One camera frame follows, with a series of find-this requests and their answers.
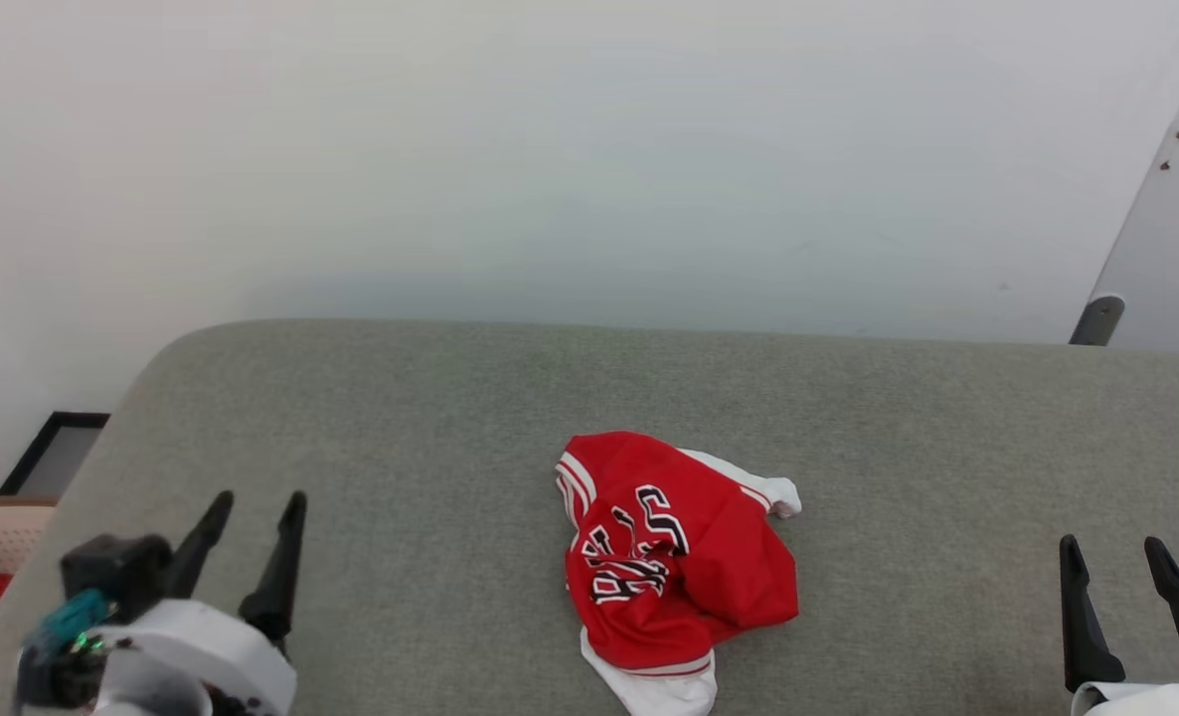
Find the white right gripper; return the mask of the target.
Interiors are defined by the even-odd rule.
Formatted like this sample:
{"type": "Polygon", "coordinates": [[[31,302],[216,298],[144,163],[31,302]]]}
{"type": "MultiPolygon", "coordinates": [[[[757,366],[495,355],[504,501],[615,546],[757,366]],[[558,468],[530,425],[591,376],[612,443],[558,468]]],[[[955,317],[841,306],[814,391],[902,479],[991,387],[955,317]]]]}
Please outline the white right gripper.
{"type": "MultiPolygon", "coordinates": [[[[1167,604],[1179,641],[1179,565],[1157,536],[1144,540],[1145,561],[1157,595],[1167,604]]],[[[1076,536],[1059,541],[1063,687],[1073,694],[1071,715],[1179,715],[1179,683],[1129,683],[1120,658],[1104,641],[1091,600],[1091,572],[1076,536]]]]}

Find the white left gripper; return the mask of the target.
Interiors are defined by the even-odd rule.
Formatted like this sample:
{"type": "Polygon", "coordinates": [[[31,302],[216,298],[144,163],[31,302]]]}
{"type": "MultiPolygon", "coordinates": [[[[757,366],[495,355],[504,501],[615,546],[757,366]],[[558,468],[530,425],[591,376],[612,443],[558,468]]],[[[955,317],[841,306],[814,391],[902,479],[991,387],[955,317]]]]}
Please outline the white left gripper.
{"type": "Polygon", "coordinates": [[[106,656],[94,715],[217,715],[220,707],[244,715],[289,712],[297,671],[274,643],[286,643],[291,632],[307,493],[291,493],[281,513],[276,544],[256,589],[241,602],[239,620],[186,600],[233,502],[233,493],[223,490],[174,550],[164,574],[167,600],[130,625],[90,632],[106,656]]]}

